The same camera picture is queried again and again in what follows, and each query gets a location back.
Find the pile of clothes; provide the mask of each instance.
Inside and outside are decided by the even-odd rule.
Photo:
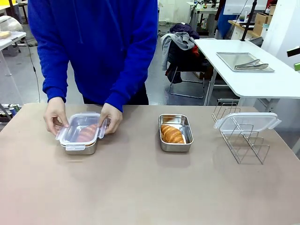
[[[206,70],[209,62],[192,40],[199,38],[199,34],[185,23],[174,25],[170,28],[170,33],[161,37],[162,66],[170,82],[182,82],[180,71]]]

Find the container with plastic lid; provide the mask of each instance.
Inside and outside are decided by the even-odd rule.
[[[214,128],[218,128],[224,134],[250,134],[275,128],[281,120],[272,112],[238,112],[231,113],[217,120]]]
[[[84,112],[69,119],[69,127],[63,127],[56,135],[56,140],[66,148],[69,155],[91,155],[97,148],[97,139],[104,137],[107,119],[98,126],[100,114]]]

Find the wire rack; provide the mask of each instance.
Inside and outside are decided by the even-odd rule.
[[[215,122],[231,113],[240,113],[240,108],[233,100],[230,103],[223,103],[221,106],[218,105],[212,114]],[[234,123],[233,130],[230,132],[222,132],[219,130],[238,164],[242,163],[245,156],[248,155],[249,150],[251,150],[260,163],[263,164],[270,150],[270,146],[264,144],[264,138],[259,136],[259,132],[253,130],[253,124],[244,124],[243,122],[235,120],[235,118],[232,118],[232,121]]]

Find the metal tongs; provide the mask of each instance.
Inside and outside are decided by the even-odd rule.
[[[268,63],[259,64],[261,60],[254,60],[245,64],[240,64],[234,66],[235,70],[263,70],[267,68],[269,65]]]

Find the green object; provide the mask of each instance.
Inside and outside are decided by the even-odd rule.
[[[296,71],[300,71],[300,62],[296,63],[294,65],[294,68],[295,68]]]

